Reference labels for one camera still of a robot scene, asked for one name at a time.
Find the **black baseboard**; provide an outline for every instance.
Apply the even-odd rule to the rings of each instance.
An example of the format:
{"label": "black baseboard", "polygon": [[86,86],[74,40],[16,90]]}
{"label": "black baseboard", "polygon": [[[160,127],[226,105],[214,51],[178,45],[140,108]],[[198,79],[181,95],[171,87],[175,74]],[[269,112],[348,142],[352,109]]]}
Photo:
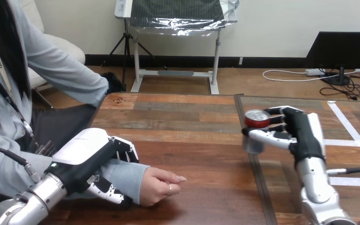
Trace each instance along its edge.
{"label": "black baseboard", "polygon": [[[140,55],[140,67],[180,67],[180,68],[212,68],[214,57],[196,56],[150,56]],[[304,68],[305,58],[271,58],[244,57],[242,65],[239,57],[220,57],[219,68]],[[123,67],[123,55],[86,55],[86,66]],[[128,60],[127,67],[134,67],[134,58]]]}

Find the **black monitor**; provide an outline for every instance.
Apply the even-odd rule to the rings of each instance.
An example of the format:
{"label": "black monitor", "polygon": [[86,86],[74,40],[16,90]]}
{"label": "black monitor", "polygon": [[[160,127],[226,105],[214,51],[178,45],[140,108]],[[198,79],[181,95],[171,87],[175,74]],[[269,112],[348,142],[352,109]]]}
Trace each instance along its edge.
{"label": "black monitor", "polygon": [[306,68],[339,69],[340,76],[323,79],[348,85],[344,69],[360,69],[360,32],[319,32],[305,61]]}

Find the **tape marking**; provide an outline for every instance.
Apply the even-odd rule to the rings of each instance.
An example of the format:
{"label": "tape marking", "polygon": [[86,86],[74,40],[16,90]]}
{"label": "tape marking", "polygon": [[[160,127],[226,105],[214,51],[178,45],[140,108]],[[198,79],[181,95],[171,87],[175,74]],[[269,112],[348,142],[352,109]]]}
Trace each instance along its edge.
{"label": "tape marking", "polygon": [[360,178],[354,177],[329,177],[329,182],[334,186],[358,186],[360,187]]}
{"label": "tape marking", "polygon": [[323,143],[331,146],[359,147],[358,143],[352,140],[324,139]]}
{"label": "tape marking", "polygon": [[340,122],[343,124],[343,126],[346,128],[348,133],[350,133],[351,137],[356,141],[356,143],[360,147],[360,134],[358,134],[357,130],[352,126],[352,124],[344,116],[344,114],[341,112],[339,107],[336,105],[336,102],[328,101],[328,105],[332,109],[332,111],[335,113],[337,118],[340,120]]}

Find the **white wall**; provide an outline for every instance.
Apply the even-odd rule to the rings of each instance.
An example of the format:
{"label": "white wall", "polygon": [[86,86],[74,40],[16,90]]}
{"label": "white wall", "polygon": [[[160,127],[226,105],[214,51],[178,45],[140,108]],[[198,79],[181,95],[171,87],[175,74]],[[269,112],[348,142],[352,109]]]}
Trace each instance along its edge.
{"label": "white wall", "polygon": [[[305,57],[319,31],[360,31],[360,0],[240,1],[238,23],[222,32],[221,56]],[[115,0],[36,2],[45,32],[86,54],[109,54],[122,36]],[[140,42],[155,55],[213,56],[215,37],[142,35]]]}

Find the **robot finger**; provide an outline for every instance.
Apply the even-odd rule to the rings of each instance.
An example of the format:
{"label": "robot finger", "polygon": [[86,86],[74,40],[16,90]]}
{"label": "robot finger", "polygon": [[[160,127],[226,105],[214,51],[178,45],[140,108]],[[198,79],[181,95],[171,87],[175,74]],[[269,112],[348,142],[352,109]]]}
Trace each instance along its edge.
{"label": "robot finger", "polygon": [[279,115],[279,116],[275,116],[275,117],[270,118],[270,125],[278,124],[278,123],[285,123],[285,116],[284,115]]}
{"label": "robot finger", "polygon": [[287,110],[290,109],[290,110],[296,110],[296,111],[302,111],[303,112],[303,110],[301,110],[301,109],[298,109],[298,108],[295,108],[295,107],[292,107],[292,106],[288,106],[288,105],[268,108],[268,109],[265,109],[265,111],[268,112],[271,115],[278,115],[278,114],[284,114],[285,109],[287,109]]}
{"label": "robot finger", "polygon": [[283,132],[286,131],[286,124],[281,124],[275,127],[268,128],[268,131],[277,131],[277,132]]}

